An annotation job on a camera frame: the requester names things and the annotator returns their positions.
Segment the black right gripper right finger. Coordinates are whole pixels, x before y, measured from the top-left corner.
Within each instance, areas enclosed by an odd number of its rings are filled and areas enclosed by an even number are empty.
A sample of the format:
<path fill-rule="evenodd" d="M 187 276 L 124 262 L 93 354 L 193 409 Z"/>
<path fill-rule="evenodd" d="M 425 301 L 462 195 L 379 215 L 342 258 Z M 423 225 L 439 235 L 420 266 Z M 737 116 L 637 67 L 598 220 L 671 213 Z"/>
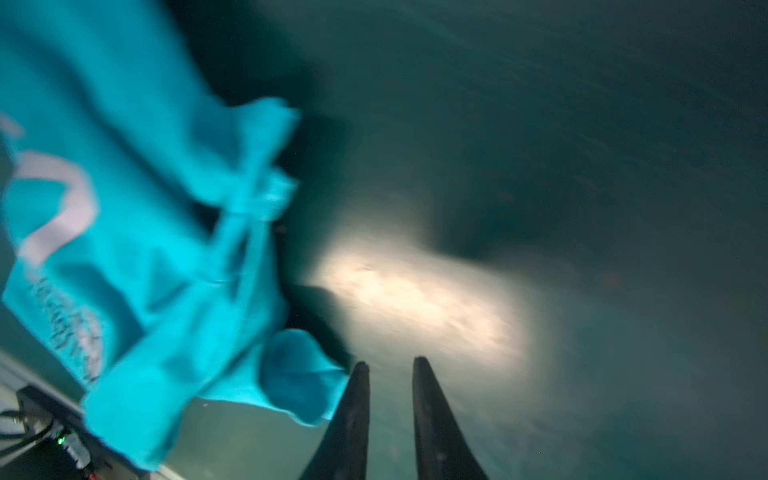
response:
<path fill-rule="evenodd" d="M 487 480 L 469 448 L 426 357 L 412 376 L 416 468 L 419 479 Z"/>

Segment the teal printed t-shirt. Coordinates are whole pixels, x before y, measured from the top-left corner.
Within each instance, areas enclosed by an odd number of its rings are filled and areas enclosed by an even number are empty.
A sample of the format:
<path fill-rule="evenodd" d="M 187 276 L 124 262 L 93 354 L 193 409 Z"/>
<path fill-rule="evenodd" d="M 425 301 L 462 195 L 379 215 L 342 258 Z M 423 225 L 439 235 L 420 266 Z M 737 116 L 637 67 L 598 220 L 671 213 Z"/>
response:
<path fill-rule="evenodd" d="M 87 429 L 155 470 L 195 398 L 330 419 L 345 370 L 285 325 L 276 163 L 299 115 L 229 107 L 157 1 L 5 1 L 4 304 L 85 390 Z"/>

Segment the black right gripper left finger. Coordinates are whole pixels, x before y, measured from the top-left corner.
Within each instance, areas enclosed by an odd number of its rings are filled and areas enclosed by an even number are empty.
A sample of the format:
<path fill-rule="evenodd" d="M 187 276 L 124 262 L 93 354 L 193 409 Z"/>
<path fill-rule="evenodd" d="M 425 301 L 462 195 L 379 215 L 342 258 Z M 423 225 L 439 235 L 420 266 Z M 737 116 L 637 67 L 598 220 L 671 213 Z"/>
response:
<path fill-rule="evenodd" d="M 370 368 L 358 362 L 300 480 L 365 480 L 370 427 Z"/>

